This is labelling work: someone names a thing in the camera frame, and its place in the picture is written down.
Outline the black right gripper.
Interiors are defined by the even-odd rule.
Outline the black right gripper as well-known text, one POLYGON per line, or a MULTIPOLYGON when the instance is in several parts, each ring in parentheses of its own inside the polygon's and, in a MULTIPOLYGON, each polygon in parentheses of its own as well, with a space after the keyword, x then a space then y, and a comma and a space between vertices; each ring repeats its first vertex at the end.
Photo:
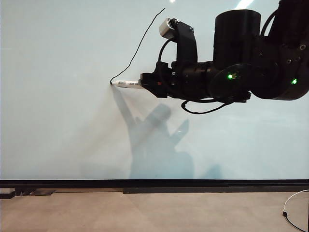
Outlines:
MULTIPOLYGON (((166 91, 166 94, 172 98, 185 98, 183 93, 179 90, 177 85, 173 86, 174 78, 172 76, 172 69, 168 67, 165 62, 157 61, 156 68, 159 80, 166 91)), ((155 94, 156 75, 153 73, 144 72, 140 74, 138 83, 147 91, 155 94)))

